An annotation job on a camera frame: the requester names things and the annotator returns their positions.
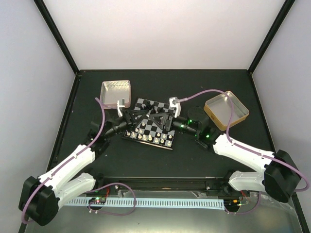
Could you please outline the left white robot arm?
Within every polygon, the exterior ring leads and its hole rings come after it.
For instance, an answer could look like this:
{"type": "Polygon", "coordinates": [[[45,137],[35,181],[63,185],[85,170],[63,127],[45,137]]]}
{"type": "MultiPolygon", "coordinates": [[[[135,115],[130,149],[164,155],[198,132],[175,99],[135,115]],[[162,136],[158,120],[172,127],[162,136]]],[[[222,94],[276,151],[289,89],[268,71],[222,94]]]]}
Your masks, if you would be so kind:
{"type": "Polygon", "coordinates": [[[27,178],[18,204],[22,222],[28,224],[31,220],[45,226],[73,198],[88,192],[101,193],[104,181],[100,176],[82,170],[103,154],[111,137],[133,130],[147,115],[146,110],[122,110],[116,123],[103,120],[97,129],[89,131],[85,142],[56,167],[37,178],[27,178]]]}

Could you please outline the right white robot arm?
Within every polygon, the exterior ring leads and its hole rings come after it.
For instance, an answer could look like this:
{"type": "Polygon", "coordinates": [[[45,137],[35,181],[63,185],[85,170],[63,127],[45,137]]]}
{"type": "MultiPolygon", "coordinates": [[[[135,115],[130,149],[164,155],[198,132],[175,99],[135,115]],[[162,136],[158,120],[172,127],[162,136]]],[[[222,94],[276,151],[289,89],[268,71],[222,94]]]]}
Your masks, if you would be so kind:
{"type": "Polygon", "coordinates": [[[288,153],[260,150],[229,138],[209,126],[209,117],[200,107],[190,108],[187,118],[165,112],[151,113],[148,118],[161,129],[192,135],[201,146],[215,154],[251,168],[251,172],[234,171],[221,183],[221,190],[227,196],[237,191],[257,191],[286,203],[301,181],[302,174],[288,153]]]}

